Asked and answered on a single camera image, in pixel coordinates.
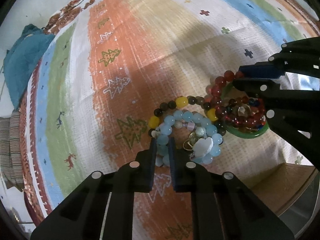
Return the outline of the teal cloth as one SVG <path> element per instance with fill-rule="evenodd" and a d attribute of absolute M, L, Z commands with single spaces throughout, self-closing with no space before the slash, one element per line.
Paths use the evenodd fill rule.
<path fill-rule="evenodd" d="M 3 61 L 4 78 L 14 109 L 19 108 L 30 76 L 54 37 L 55 35 L 46 34 L 37 26 L 29 24 L 7 52 Z"/>

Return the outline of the brown striped cushion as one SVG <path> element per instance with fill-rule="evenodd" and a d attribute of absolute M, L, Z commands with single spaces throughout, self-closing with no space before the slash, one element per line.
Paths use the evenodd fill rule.
<path fill-rule="evenodd" d="M 9 118 L 1 118 L 1 175 L 7 189 L 15 187 L 23 191 L 20 113 L 16 111 Z"/>

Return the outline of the green jade bangle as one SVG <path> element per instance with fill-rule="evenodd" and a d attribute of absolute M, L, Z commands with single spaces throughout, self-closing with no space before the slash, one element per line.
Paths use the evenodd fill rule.
<path fill-rule="evenodd" d="M 236 90 L 232 83 L 222 90 L 221 99 L 227 111 L 222 125 L 229 133 L 242 139 L 254 139 L 267 132 L 269 125 L 260 99 L 249 98 L 244 92 Z M 238 116 L 238 108 L 242 105 L 251 108 L 251 116 Z"/>

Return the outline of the small silver charm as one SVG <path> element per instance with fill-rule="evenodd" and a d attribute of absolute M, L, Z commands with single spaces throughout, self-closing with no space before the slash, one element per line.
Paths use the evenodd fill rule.
<path fill-rule="evenodd" d="M 238 108 L 238 116 L 249 117 L 252 115 L 252 110 L 248 105 L 242 105 Z"/>

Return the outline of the white shell flower pendant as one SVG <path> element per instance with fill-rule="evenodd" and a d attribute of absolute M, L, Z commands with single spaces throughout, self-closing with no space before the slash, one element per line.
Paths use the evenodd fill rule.
<path fill-rule="evenodd" d="M 193 146 L 195 158 L 203 158 L 211 151 L 213 144 L 214 143 L 211 137 L 199 139 Z"/>

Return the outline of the colourful striped blanket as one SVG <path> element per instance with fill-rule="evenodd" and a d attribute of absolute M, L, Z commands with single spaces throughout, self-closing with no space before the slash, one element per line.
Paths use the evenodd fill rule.
<path fill-rule="evenodd" d="M 150 143 L 161 103 L 319 35 L 294 0 L 96 0 L 54 37 L 20 104 L 25 198 L 40 223 L 93 171 Z"/>

